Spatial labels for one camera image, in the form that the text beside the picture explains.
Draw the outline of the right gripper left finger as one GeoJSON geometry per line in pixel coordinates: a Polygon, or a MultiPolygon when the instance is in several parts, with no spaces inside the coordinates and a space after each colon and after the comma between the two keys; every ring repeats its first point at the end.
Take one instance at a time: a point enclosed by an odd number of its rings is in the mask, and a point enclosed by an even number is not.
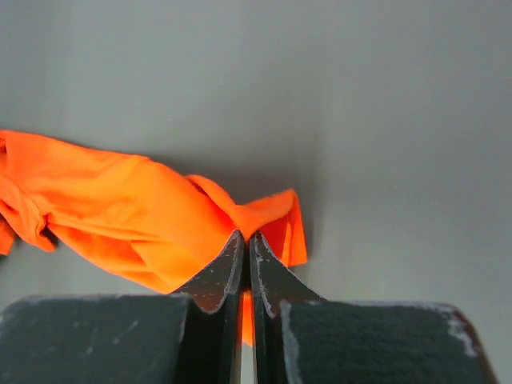
{"type": "Polygon", "coordinates": [[[33,296],[1,313],[4,383],[237,383],[245,242],[167,295],[33,296]]]}

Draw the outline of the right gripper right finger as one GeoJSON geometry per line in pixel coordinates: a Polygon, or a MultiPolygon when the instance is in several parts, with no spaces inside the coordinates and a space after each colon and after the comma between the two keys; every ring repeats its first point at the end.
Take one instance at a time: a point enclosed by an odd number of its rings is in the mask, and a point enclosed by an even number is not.
{"type": "Polygon", "coordinates": [[[259,383],[495,383],[478,334],[436,302],[332,302],[249,244],[259,383]]]}

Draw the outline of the orange t-shirt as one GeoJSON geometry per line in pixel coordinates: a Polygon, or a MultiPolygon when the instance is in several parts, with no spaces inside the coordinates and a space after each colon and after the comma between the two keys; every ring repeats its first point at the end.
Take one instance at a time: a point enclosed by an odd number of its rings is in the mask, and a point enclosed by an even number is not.
{"type": "Polygon", "coordinates": [[[236,203],[214,181],[135,155],[19,131],[1,133],[1,252],[63,243],[99,268],[168,294],[233,232],[262,232],[285,266],[306,262],[298,196],[236,203]]]}

